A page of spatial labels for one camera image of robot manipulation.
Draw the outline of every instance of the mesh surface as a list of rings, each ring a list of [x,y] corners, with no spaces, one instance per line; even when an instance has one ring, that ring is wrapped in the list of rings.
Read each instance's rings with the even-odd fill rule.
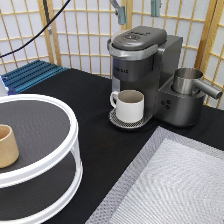
[[[223,223],[223,170],[223,160],[165,139],[109,223]]]
[[[112,215],[165,138],[224,160],[224,153],[222,151],[159,127],[128,166],[96,211],[89,220],[87,220],[87,224],[109,223]]]
[[[0,169],[0,174],[46,157],[61,145],[70,130],[69,118],[61,108],[36,100],[1,103],[0,124],[12,127],[20,152],[18,160]]]
[[[118,128],[122,128],[122,129],[129,129],[129,130],[135,130],[138,128],[141,128],[142,126],[144,126],[150,119],[152,118],[152,115],[145,112],[144,113],[144,117],[135,123],[125,123],[123,121],[120,121],[117,116],[116,116],[116,110],[113,109],[110,113],[109,113],[109,119],[110,122],[115,125]]]

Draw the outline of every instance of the power cord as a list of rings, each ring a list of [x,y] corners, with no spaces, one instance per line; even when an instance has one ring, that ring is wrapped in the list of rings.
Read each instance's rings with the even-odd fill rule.
[[[71,0],[68,0],[65,4],[64,4],[64,6],[58,11],[58,13],[47,23],[47,25],[36,35],[36,36],[34,36],[31,40],[29,40],[27,43],[25,43],[22,47],[20,47],[20,48],[18,48],[18,49],[16,49],[16,50],[14,50],[14,51],[12,51],[12,52],[9,52],[9,53],[7,53],[7,54],[4,54],[4,55],[0,55],[0,58],[3,58],[3,57],[6,57],[6,56],[8,56],[8,55],[10,55],[10,54],[14,54],[14,53],[16,53],[17,51],[20,51],[20,50],[22,50],[24,47],[26,47],[28,44],[30,44],[31,42],[33,42],[37,37],[39,37],[40,35],[41,35],[41,33],[43,33],[46,29],[47,29],[47,27],[48,26],[50,26],[51,25],[51,23],[53,23],[54,22],[54,20],[61,14],[61,12],[64,10],[64,8],[68,5],[68,3],[70,2]]]

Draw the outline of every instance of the black countertop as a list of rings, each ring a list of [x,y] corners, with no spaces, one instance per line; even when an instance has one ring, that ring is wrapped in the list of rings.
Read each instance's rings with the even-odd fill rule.
[[[71,202],[46,223],[85,223],[158,126],[220,150],[224,149],[224,111],[203,107],[199,123],[179,129],[152,119],[136,132],[114,128],[108,113],[111,80],[75,69],[26,90],[67,103],[79,123],[83,179]]]

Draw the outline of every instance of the small wooden cup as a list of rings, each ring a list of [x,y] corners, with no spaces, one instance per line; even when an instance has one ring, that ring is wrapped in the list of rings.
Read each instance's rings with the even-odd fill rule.
[[[13,164],[18,157],[19,150],[12,128],[0,125],[0,168]]]

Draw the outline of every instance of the drip tray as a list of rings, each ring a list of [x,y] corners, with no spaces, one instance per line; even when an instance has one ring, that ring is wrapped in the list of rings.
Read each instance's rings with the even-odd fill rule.
[[[135,123],[125,123],[123,121],[120,121],[117,116],[116,116],[116,110],[113,109],[112,111],[110,111],[109,113],[109,120],[110,122],[116,126],[117,128],[121,128],[123,130],[127,130],[127,131],[134,131],[136,129],[139,129],[141,127],[143,127],[144,125],[146,125],[148,123],[148,121],[152,118],[152,114],[148,113],[148,112],[144,112],[144,116],[143,118]]]

